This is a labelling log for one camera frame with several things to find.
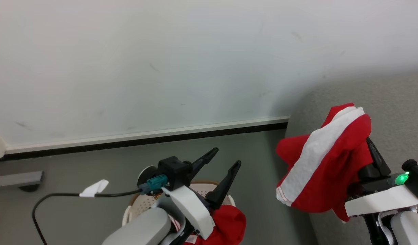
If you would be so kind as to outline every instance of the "gray fabric sofa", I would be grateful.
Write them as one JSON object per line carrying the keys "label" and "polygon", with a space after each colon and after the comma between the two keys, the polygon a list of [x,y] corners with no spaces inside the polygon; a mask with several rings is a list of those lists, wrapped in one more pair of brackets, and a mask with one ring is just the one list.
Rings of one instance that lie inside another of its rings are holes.
{"label": "gray fabric sofa", "polygon": [[[317,88],[291,115],[286,137],[309,134],[324,122],[330,107],[354,102],[371,117],[371,140],[393,173],[408,159],[418,161],[418,75],[338,83]],[[369,245],[361,217],[343,224],[333,213],[310,214],[320,245]]]}

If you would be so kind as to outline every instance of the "gray floor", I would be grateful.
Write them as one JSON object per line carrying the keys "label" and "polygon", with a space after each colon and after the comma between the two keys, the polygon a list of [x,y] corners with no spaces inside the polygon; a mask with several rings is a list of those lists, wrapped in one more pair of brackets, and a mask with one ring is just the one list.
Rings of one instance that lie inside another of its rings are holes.
{"label": "gray floor", "polygon": [[[219,181],[236,160],[242,161],[231,188],[247,218],[242,245],[316,245],[308,215],[276,200],[275,186],[285,166],[274,149],[283,136],[284,130],[256,132],[0,163],[0,175],[45,171],[35,193],[0,190],[0,245],[41,243],[30,215],[48,193],[81,192],[103,178],[110,182],[104,193],[130,191],[146,166],[173,155],[192,161],[213,147],[219,153],[196,180]],[[49,245],[99,245],[120,227],[130,198],[55,197],[39,207],[37,218]]]}

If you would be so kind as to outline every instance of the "red cloth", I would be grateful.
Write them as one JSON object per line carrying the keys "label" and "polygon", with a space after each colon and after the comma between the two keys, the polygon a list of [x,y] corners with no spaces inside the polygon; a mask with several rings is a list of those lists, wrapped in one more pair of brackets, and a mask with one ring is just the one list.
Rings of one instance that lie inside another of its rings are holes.
{"label": "red cloth", "polygon": [[196,245],[238,245],[242,241],[247,221],[239,209],[222,205],[212,217],[215,222],[212,234],[206,240],[198,237]]}
{"label": "red cloth", "polygon": [[346,190],[358,181],[357,172],[372,163],[366,144],[370,133],[369,116],[350,103],[332,107],[311,135],[281,140],[276,152],[288,164],[288,173],[277,185],[277,199],[310,213],[333,209],[348,221]]}

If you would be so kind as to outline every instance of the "green led indicator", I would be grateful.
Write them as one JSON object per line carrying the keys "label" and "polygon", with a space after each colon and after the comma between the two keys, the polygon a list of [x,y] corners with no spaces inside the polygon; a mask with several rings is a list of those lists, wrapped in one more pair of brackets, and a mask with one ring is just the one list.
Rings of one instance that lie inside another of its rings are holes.
{"label": "green led indicator", "polygon": [[408,179],[408,172],[405,172],[404,174],[400,174],[396,179],[395,179],[395,184],[397,185],[402,185],[405,183],[405,181]]}

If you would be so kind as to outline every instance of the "white baseboard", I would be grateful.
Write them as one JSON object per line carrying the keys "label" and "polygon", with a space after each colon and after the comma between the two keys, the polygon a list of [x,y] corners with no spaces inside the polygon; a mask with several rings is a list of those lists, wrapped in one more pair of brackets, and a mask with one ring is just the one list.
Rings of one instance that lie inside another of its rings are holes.
{"label": "white baseboard", "polygon": [[235,128],[268,125],[268,124],[279,124],[283,122],[284,123],[288,122],[289,117],[290,116],[279,116],[279,117],[273,117],[273,118],[263,118],[263,119],[247,120],[247,121],[232,121],[228,123],[225,122],[223,124],[209,124],[209,125],[203,125],[203,126],[185,127],[185,128],[179,128],[179,129],[171,129],[171,130],[157,130],[157,131],[150,131],[150,132],[137,132],[137,133],[122,134],[122,135],[85,138],[82,140],[73,140],[73,141],[59,141],[59,142],[42,143],[42,144],[8,146],[6,148],[6,154],[32,152],[32,151],[47,150],[47,149],[59,149],[59,148],[67,148],[67,147],[74,147],[74,146],[87,146],[87,145],[119,142],[119,141],[132,141],[132,140],[140,140],[143,138],[155,138],[155,137],[181,135],[181,134],[196,133],[196,132],[208,132],[208,131],[215,131],[215,130],[228,130],[228,129],[235,129]]}

